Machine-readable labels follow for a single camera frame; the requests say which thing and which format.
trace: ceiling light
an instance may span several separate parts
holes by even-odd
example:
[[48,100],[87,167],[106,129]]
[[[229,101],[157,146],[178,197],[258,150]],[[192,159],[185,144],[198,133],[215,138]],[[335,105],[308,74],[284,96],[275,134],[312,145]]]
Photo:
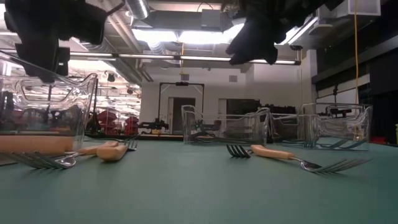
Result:
[[205,60],[209,62],[229,62],[231,60],[228,57],[198,57],[198,56],[186,56],[181,55],[182,60]]
[[144,54],[119,54],[120,57],[125,58],[141,58],[141,59],[174,59],[173,55],[144,55]]
[[0,35],[14,35],[14,36],[18,36],[17,33],[13,33],[13,32],[0,32]]
[[224,31],[223,37],[224,37],[224,43],[230,43],[236,36],[237,34],[241,31],[243,28],[244,23],[242,24],[237,24],[235,26],[232,26],[228,30]]
[[221,32],[184,31],[178,40],[185,44],[219,44],[222,38]]
[[0,19],[4,20],[4,13],[6,12],[6,5],[0,4]]
[[305,27],[303,27],[296,35],[294,35],[293,38],[291,38],[290,41],[288,41],[288,44],[293,44],[299,37],[301,37],[305,31],[307,31],[311,26],[318,21],[318,17],[314,17],[310,22],[308,22]]
[[167,30],[139,30],[133,29],[132,32],[137,40],[145,42],[171,42],[177,41],[177,36],[174,31]]
[[287,42],[290,41],[294,37],[294,35],[297,34],[297,32],[299,30],[300,30],[299,27],[293,27],[291,30],[287,31],[286,39],[284,41],[282,41],[281,43],[279,43],[279,45],[287,44]]
[[115,86],[99,86],[99,89],[102,90],[116,90],[117,88]]
[[[11,49],[1,49],[5,53],[16,54],[16,50]],[[187,56],[187,55],[151,55],[151,54],[103,54],[104,56],[99,56],[99,53],[82,53],[82,52],[70,52],[72,57],[90,57],[93,54],[94,57],[100,58],[142,58],[142,59],[161,59],[161,60],[198,60],[198,61],[212,61],[212,62],[229,62],[231,60],[229,57],[201,57],[201,56]],[[267,63],[263,59],[252,60],[248,63]],[[296,60],[277,60],[277,65],[300,65],[300,62]]]

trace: teal tablecloth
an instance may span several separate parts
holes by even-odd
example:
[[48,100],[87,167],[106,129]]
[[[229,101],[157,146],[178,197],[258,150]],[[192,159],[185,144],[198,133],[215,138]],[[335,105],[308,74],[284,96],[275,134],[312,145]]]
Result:
[[0,167],[0,223],[398,223],[398,149],[288,150],[321,165],[373,160],[317,175],[294,161],[231,159],[224,146],[141,141],[117,163]]

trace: ceiling beam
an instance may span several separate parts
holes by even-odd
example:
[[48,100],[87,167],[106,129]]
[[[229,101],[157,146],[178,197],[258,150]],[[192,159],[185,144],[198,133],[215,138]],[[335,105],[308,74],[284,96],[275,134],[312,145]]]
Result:
[[[358,63],[366,62],[396,48],[398,48],[398,35],[359,54]],[[312,77],[312,83],[313,84],[318,83],[326,78],[329,78],[333,75],[343,72],[353,66],[355,66],[355,57],[345,60],[344,62],[332,68],[329,68],[328,70],[321,72],[318,75],[315,75],[314,77]]]

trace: glass baking dish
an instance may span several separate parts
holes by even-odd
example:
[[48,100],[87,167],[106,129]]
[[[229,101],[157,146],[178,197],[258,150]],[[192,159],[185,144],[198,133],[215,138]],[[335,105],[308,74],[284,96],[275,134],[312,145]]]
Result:
[[269,109],[255,113],[203,114],[194,106],[182,106],[185,144],[261,144],[266,145]]
[[[78,150],[96,75],[74,82],[3,52],[0,63],[0,152],[51,155]],[[51,75],[55,82],[43,83],[27,76],[25,69]]]
[[272,140],[306,149],[367,151],[372,111],[370,105],[309,103],[297,114],[272,113]]

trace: wooden fork handle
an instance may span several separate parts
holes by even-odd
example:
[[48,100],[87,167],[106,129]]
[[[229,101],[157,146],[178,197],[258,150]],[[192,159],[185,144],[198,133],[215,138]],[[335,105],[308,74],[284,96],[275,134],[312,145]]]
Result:
[[89,155],[96,155],[97,150],[102,147],[117,147],[119,143],[117,141],[107,141],[102,145],[99,146],[89,146],[85,147],[83,149],[80,149],[78,152],[84,153],[84,156],[89,156]]
[[284,152],[278,150],[270,150],[261,145],[252,145],[251,150],[258,156],[274,158],[274,159],[288,159],[295,157],[291,152]]
[[97,156],[104,161],[118,161],[126,153],[127,146],[101,147],[97,150]]

